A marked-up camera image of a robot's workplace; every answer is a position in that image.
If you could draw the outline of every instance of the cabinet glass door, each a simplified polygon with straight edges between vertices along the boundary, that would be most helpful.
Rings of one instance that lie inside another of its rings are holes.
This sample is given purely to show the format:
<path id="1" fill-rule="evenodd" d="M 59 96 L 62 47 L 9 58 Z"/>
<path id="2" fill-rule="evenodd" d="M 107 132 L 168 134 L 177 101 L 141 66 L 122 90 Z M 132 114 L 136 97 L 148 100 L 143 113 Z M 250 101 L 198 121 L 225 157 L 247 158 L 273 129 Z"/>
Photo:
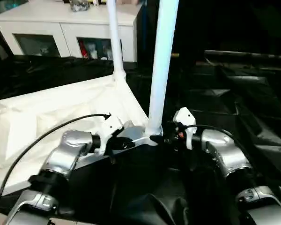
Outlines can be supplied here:
<path id="1" fill-rule="evenodd" d="M 60 57 L 52 35 L 14 34 L 24 55 Z"/>
<path id="2" fill-rule="evenodd" d="M 112 60 L 111 40 L 105 38 L 77 38 L 83 58 L 92 60 Z"/>

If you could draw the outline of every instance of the white fabric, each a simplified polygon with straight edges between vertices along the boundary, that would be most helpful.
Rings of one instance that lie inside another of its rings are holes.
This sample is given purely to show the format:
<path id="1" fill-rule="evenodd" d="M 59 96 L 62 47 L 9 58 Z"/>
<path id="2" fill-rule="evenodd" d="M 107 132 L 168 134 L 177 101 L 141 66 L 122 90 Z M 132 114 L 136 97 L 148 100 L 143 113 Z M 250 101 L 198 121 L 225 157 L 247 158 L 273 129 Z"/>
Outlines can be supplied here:
<path id="1" fill-rule="evenodd" d="M 147 117 L 126 82 L 112 76 L 74 83 L 0 101 L 0 183 L 14 159 L 37 137 L 71 119 L 96 113 L 111 113 L 123 124 L 145 126 Z M 36 174 L 45 157 L 69 129 L 94 132 L 103 117 L 85 118 L 44 138 L 15 168 L 7 183 L 15 187 Z"/>

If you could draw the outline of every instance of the red item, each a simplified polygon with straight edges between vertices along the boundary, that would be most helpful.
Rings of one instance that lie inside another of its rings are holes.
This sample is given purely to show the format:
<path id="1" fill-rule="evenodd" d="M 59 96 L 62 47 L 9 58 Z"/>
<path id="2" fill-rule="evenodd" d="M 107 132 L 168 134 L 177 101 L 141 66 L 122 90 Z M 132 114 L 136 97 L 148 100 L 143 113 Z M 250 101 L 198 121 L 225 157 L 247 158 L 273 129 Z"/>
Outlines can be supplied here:
<path id="1" fill-rule="evenodd" d="M 79 42 L 79 46 L 80 46 L 82 57 L 88 59 L 89 58 L 88 51 L 86 50 L 84 43 L 82 41 Z"/>

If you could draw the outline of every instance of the white metal frame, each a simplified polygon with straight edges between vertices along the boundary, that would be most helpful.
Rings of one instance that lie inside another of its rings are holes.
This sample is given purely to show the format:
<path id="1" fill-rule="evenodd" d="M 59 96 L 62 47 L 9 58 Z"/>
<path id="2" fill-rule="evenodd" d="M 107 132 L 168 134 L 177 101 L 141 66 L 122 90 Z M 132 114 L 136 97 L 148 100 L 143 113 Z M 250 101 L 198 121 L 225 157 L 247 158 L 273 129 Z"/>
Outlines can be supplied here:
<path id="1" fill-rule="evenodd" d="M 112 52 L 114 58 L 114 73 L 111 76 L 106 76 L 102 78 L 97 78 L 94 80 L 89 80 L 80 83 L 69 84 L 61 87 L 57 87 L 54 89 L 43 90 L 40 92 L 30 93 L 23 96 L 17 96 L 14 98 L 4 99 L 1 100 L 0 103 L 13 106 L 15 105 L 22 105 L 24 108 L 30 105 L 29 102 L 34 103 L 35 101 L 41 102 L 45 104 L 42 98 L 50 98 L 54 95 L 60 96 L 62 102 L 67 102 L 67 98 L 63 95 L 63 92 L 77 93 L 79 96 L 79 92 L 81 93 L 83 87 L 90 88 L 91 91 L 93 90 L 93 86 L 100 86 L 100 85 L 113 85 L 114 87 L 114 94 L 117 95 L 117 99 L 121 99 L 120 105 L 114 105 L 112 101 L 108 101 L 105 105 L 97 105 L 99 107 L 100 113 L 105 113 L 102 109 L 111 108 L 111 113 L 115 112 L 117 114 L 117 110 L 119 108 L 124 109 L 125 113 L 122 114 L 121 117 L 127 118 L 133 122 L 135 126 L 138 126 L 139 133 L 137 134 L 137 140 L 135 140 L 136 145 L 140 144 L 150 144 L 156 145 L 153 141 L 150 140 L 150 135 L 159 135 L 162 134 L 161 128 L 161 121 L 163 115 L 163 105 L 164 105 L 164 98 L 165 98 L 165 89 L 169 71 L 169 64 L 170 64 L 170 54 L 173 42 L 173 35 L 176 23 L 176 16 L 177 16 L 177 6 L 179 0 L 161 0 L 159 6 L 159 16 L 158 16 L 158 28 L 157 28 L 157 37 L 156 37 L 156 48 L 155 48 L 155 59 L 154 59 L 154 70 L 153 70 L 153 79 L 152 79 L 152 90 L 151 90 L 151 100 L 150 100 L 150 112 L 149 112 L 149 121 L 146 117 L 144 111 L 142 110 L 141 106 L 135 99 L 132 91 L 128 87 L 125 77 L 126 74 L 123 70 L 123 61 L 122 61 L 122 52 L 119 47 L 119 37 L 118 37 L 118 30 L 117 30 L 117 23 L 116 23 L 116 14 L 115 14 L 115 4 L 114 0 L 108 0 L 108 8 L 110 13 L 110 20 L 113 21 L 110 24 L 111 29 L 111 44 L 112 44 Z M 36 153 L 33 152 L 33 157 L 30 160 L 22 161 L 13 171 L 10 179 L 7 182 L 7 186 L 4 191 L 4 195 L 12 193 L 14 191 L 18 191 L 20 189 L 28 187 L 30 184 L 27 182 L 28 177 L 32 174 L 38 172 L 40 165 L 42 165 L 44 158 L 39 157 L 39 155 L 35 155 Z M 82 160 L 78 165 L 77 168 L 87 165 L 91 163 L 91 159 L 93 157 L 85 158 Z M 4 175 L 5 170 L 0 172 L 0 183 L 2 175 Z"/>
<path id="2" fill-rule="evenodd" d="M 160 0 L 146 136 L 162 134 L 162 118 L 179 0 Z"/>

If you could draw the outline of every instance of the white pole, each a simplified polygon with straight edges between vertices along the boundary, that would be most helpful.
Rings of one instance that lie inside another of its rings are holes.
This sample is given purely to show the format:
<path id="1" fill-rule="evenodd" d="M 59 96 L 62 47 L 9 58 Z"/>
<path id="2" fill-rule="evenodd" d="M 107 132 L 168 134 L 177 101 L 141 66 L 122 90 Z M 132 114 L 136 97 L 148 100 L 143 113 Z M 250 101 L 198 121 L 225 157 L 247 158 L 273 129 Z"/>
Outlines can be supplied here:
<path id="1" fill-rule="evenodd" d="M 160 0 L 146 136 L 162 133 L 161 122 L 179 0 Z"/>
<path id="2" fill-rule="evenodd" d="M 109 27 L 111 31 L 111 49 L 114 66 L 113 76 L 116 81 L 123 79 L 125 80 L 126 73 L 123 69 L 123 57 L 120 38 L 118 35 L 118 20 L 115 0 L 107 0 L 107 10 L 109 14 Z"/>

